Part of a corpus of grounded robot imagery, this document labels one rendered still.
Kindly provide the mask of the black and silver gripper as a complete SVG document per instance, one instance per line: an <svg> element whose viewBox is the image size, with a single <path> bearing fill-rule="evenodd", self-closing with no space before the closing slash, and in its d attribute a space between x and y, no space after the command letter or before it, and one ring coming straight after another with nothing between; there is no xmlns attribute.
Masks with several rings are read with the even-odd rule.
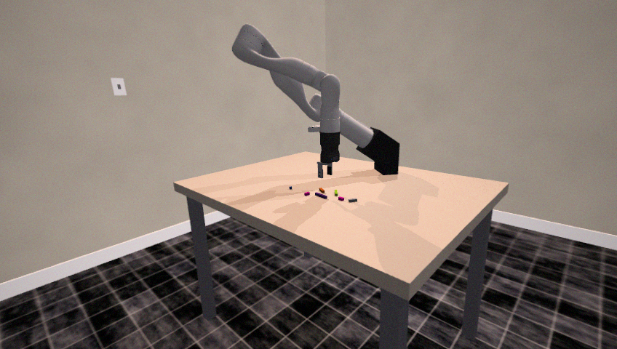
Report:
<svg viewBox="0 0 617 349"><path fill-rule="evenodd" d="M308 132L320 133L321 154L318 164L318 178L323 178L323 165L327 165L327 174L333 175L333 162L340 160L338 146L340 145L339 119L320 119L320 125L308 127Z"/></svg>

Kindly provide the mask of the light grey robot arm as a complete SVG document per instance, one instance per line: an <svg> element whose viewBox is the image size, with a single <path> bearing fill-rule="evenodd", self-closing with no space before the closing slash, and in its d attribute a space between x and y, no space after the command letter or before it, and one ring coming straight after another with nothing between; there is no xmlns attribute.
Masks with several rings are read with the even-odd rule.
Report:
<svg viewBox="0 0 617 349"><path fill-rule="evenodd" d="M339 108L341 84L337 76L328 75L298 58L282 58L268 39L250 24L241 27L232 52L245 63L269 70L275 85L311 120L339 119L340 134L360 148L365 148L372 140L371 128ZM308 102L303 84L320 91L321 95L313 95Z"/></svg>

